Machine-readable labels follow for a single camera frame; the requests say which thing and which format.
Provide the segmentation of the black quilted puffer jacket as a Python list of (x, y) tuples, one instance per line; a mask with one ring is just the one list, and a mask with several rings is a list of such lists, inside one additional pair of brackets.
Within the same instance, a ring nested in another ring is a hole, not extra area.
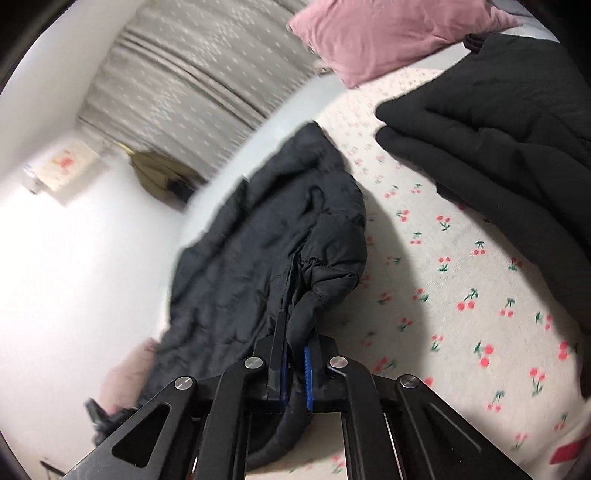
[(300, 356), (325, 313), (367, 263), (366, 208), (337, 147), (313, 122), (236, 186), (199, 241), (181, 253), (169, 325), (139, 394), (175, 378), (204, 380), (248, 358), (287, 322)]

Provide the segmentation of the white wall calendar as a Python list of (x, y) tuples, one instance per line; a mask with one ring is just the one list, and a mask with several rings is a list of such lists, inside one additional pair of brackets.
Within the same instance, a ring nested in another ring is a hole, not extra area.
[(99, 153), (89, 141), (66, 137), (23, 166), (21, 183), (33, 195), (44, 194), (66, 205), (93, 181), (98, 162)]

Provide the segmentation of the pink floral pillow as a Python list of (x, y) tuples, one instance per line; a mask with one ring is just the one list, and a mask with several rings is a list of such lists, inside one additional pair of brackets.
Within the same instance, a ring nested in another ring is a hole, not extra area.
[(155, 339), (145, 339), (106, 375), (97, 403), (108, 415), (136, 406), (158, 346)]

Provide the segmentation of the cherry print bed sheet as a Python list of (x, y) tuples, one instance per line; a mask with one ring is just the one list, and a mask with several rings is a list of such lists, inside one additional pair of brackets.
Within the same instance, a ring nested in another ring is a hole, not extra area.
[(325, 316), (322, 332), (370, 371), (418, 376), (532, 477), (560, 479), (590, 437), (577, 325), (486, 218), (443, 199), (375, 141), (377, 104), (464, 55), (455, 45), (353, 90), (332, 75), (312, 79), (191, 203), (181, 244), (206, 230), (240, 179), (317, 122), (365, 196), (369, 252), (360, 285)]

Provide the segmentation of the olive hanging coat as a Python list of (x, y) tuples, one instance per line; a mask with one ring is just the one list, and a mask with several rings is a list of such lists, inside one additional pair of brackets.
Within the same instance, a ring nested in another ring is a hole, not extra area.
[(128, 154), (129, 163), (141, 187), (153, 198), (183, 210), (206, 180), (190, 166), (153, 151)]

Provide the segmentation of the grey dotted curtain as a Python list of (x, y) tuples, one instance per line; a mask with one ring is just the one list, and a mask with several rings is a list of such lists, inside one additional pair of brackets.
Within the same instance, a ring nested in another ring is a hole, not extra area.
[(318, 56), (287, 23), (306, 1), (146, 1), (91, 81), (81, 126), (192, 168), (199, 184), (270, 120), (284, 134), (322, 110)]

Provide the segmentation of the pink velvet pillow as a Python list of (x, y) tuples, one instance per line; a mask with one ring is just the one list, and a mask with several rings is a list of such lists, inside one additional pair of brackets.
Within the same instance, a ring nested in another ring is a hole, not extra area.
[(348, 88), (456, 44), (471, 33), (520, 25), (487, 1), (314, 1), (291, 17), (290, 32)]

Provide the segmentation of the folded black garment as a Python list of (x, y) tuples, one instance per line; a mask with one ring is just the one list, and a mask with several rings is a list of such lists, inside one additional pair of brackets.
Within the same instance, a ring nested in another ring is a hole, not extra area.
[(590, 88), (559, 43), (490, 34), (380, 104), (377, 143), (484, 214), (590, 327)]

